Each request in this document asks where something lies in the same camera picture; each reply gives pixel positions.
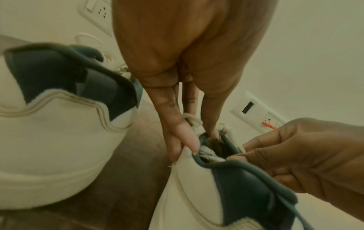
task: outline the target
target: wall switch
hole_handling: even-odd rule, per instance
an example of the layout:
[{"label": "wall switch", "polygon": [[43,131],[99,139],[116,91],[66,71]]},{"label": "wall switch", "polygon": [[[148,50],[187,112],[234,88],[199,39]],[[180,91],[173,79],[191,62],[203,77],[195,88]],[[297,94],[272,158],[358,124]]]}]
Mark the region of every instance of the wall switch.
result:
[{"label": "wall switch", "polygon": [[104,0],[79,0],[77,11],[108,35],[113,35],[111,6]]},{"label": "wall switch", "polygon": [[267,122],[276,128],[287,122],[285,118],[248,91],[245,92],[241,101],[231,110],[231,113],[261,133],[267,133],[272,130],[272,128],[263,125],[263,122]]}]

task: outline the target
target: hand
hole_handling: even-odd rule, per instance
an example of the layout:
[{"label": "hand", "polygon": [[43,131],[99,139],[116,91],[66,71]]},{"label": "hand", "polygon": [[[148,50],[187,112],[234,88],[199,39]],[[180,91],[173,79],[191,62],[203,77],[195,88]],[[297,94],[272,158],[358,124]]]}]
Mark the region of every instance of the hand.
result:
[{"label": "hand", "polygon": [[113,0],[113,26],[129,70],[151,98],[171,160],[181,143],[199,141],[177,105],[183,83],[185,113],[196,114],[211,138],[223,104],[258,46],[277,0]]},{"label": "hand", "polygon": [[243,147],[248,161],[295,192],[364,220],[364,127],[298,119]]}]

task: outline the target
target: switch plate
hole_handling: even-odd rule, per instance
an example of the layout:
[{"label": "switch plate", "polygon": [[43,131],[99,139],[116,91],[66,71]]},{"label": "switch plate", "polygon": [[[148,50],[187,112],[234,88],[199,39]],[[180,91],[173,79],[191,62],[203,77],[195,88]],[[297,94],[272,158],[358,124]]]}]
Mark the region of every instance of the switch plate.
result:
[{"label": "switch plate", "polygon": [[270,123],[276,128],[287,122],[285,118],[283,118],[276,111],[268,107],[248,91],[245,92],[241,101],[234,107],[234,109],[231,110],[231,113],[261,133],[267,133],[272,130],[271,128],[264,126],[263,121]]},{"label": "switch plate", "polygon": [[104,0],[79,0],[78,13],[108,35],[113,35],[111,6]]}]

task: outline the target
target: white sneaker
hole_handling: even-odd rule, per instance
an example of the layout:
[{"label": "white sneaker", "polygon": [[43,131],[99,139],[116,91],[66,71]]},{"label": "white sneaker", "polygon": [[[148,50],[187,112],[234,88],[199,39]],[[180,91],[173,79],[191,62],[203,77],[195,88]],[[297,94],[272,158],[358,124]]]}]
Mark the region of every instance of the white sneaker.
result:
[{"label": "white sneaker", "polygon": [[0,209],[68,198],[100,173],[142,88],[84,46],[32,44],[0,56]]},{"label": "white sneaker", "polygon": [[[259,168],[216,155],[240,151],[220,127],[220,147],[201,147],[193,156],[185,147],[172,164],[171,176],[155,208],[149,230],[288,230],[297,217],[295,194]],[[208,140],[200,135],[201,145]]]}]

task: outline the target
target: brown floor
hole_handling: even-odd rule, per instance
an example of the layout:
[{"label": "brown floor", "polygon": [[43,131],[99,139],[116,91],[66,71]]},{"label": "brown floor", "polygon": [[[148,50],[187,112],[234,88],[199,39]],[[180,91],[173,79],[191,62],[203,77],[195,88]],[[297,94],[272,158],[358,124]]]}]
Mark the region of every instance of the brown floor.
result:
[{"label": "brown floor", "polygon": [[[2,38],[0,44],[8,42]],[[0,230],[148,229],[168,165],[158,115],[142,101],[135,124],[93,184],[47,207],[0,212]]]}]

